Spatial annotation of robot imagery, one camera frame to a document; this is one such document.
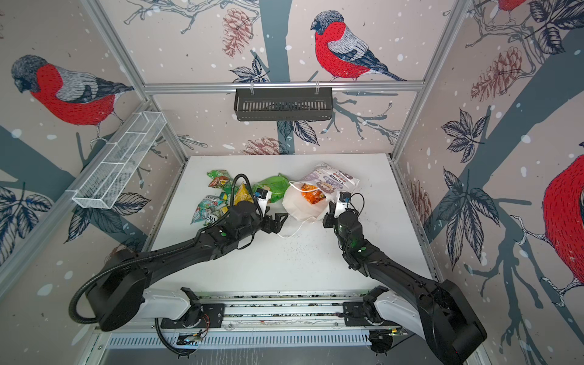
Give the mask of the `orange snack pack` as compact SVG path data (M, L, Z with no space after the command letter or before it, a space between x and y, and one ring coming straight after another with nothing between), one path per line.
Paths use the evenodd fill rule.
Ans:
M316 205L326 199L326 195L317 186L304 183L301 187L301 195L311 205Z

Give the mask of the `large green chip bag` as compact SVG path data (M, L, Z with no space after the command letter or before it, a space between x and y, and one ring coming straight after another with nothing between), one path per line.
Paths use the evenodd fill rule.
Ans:
M290 188L289 179L281 173L276 176L270 176L252 186L252 192L257 189L264 189L272 193L269 203L275 203L284 198L284 194Z

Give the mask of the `colourful candy snack bag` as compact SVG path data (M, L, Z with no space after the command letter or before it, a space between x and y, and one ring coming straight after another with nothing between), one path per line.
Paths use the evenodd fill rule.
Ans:
M225 203L220 196L205 196L196 207L191 223L206 221L211 214Z

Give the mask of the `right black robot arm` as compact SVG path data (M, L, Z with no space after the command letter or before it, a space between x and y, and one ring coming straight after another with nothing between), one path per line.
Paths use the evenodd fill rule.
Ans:
M363 299L365 313L375 322L382 320L375 302L393 290L418 311L434 355L444 364L463 364L488 334L459 287L449 280L425 278L393 261L364 237L357 210L349 208L340 214L335 210L336 203L331 202L323 226L333 229L349 268L382 284Z

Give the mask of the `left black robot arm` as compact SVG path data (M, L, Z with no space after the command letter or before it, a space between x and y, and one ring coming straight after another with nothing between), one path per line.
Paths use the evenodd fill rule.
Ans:
M213 224L200 228L195 237L164 249L132 252L123 249L114 254L100 272L73 294L68 305L70 319L78 324L95 324L113 331L130 322L146 304L144 292L154 283L190 266L218 259L242 248L240 242L262 231L278 234L287 213L269 215L258 196L234 202Z

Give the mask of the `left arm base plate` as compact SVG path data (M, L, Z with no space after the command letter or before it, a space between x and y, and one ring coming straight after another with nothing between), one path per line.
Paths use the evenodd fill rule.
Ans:
M162 329L219 329L224 320L224 304L199 304L179 319L162 319Z

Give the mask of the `green red snack pack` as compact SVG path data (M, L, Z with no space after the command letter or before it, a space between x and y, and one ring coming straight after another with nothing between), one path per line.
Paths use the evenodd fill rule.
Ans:
M209 187L213 189L225 189L231 186L232 177L226 170L211 170L207 173L211 179Z

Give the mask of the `small green snack pack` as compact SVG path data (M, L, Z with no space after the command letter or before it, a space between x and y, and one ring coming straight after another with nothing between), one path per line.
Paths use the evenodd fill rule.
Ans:
M232 179L222 179L221 190L224 193L224 200L231 203L234 195L234 181Z

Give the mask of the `printed white paper bag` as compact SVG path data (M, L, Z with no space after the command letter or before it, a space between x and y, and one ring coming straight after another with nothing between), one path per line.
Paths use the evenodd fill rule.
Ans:
M340 192L354 193L359 183L357 177L324 162L303 178L291 180L282 205L300 225L293 234L282 238L293 237L302 226L321 221L329 211L329 203L336 202Z

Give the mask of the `yellow snack pack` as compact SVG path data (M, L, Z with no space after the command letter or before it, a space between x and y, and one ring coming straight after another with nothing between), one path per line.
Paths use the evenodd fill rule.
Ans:
M234 194L234 205L238 205L240 202L251 202L253 203L252 193L249 192L248 185L242 183Z

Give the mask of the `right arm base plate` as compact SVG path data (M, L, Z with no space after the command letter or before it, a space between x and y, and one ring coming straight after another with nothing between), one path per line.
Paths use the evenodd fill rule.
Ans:
M368 319L363 309L363 302L343 302L340 317L344 320L346 327L395 327L398 329L402 327L396 322L384 319L380 322Z

